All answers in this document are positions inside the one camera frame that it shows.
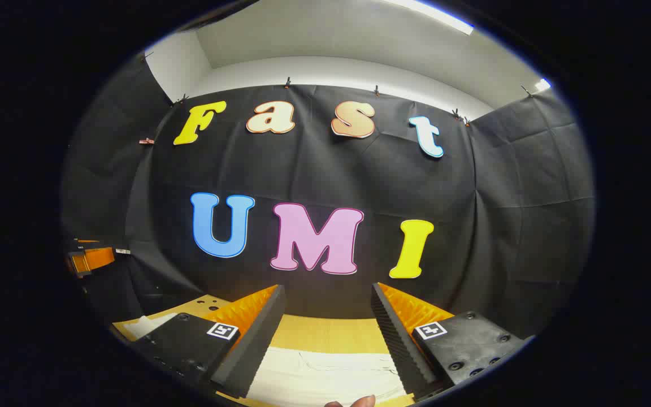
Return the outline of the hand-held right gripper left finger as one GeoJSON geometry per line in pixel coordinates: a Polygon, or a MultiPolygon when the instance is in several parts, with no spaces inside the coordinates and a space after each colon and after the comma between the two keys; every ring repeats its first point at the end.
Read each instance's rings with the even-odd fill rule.
{"type": "Polygon", "coordinates": [[[286,306],[281,284],[219,307],[207,316],[178,312],[130,347],[202,396],[241,399],[263,362],[286,306]]]}

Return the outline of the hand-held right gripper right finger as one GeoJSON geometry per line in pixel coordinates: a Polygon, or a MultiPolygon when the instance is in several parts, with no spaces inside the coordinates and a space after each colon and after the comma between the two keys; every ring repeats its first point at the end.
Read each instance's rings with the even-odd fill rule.
{"type": "Polygon", "coordinates": [[[414,400],[465,386],[528,343],[478,312],[452,314],[383,283],[373,284],[370,307],[414,400]]]}

